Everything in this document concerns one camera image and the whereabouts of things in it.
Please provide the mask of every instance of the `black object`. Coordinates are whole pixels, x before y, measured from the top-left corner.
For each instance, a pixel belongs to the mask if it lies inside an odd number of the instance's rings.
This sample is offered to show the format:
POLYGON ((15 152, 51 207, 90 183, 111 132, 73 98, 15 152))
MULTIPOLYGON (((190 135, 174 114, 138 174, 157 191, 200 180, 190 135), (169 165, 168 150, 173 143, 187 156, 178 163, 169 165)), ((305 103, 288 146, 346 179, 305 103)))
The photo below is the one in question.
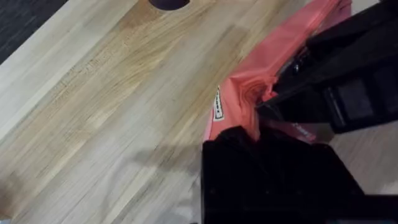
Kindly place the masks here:
POLYGON ((203 224, 398 220, 398 197, 364 195, 330 146, 265 127, 205 142, 201 190, 203 224))
POLYGON ((161 10, 176 10, 187 5, 189 0, 149 0, 149 2, 161 10))
POLYGON ((330 123, 336 133, 397 120, 397 9, 398 1, 382 1, 309 39, 259 114, 330 123))
POLYGON ((0 64, 67 0, 0 1, 0 64))

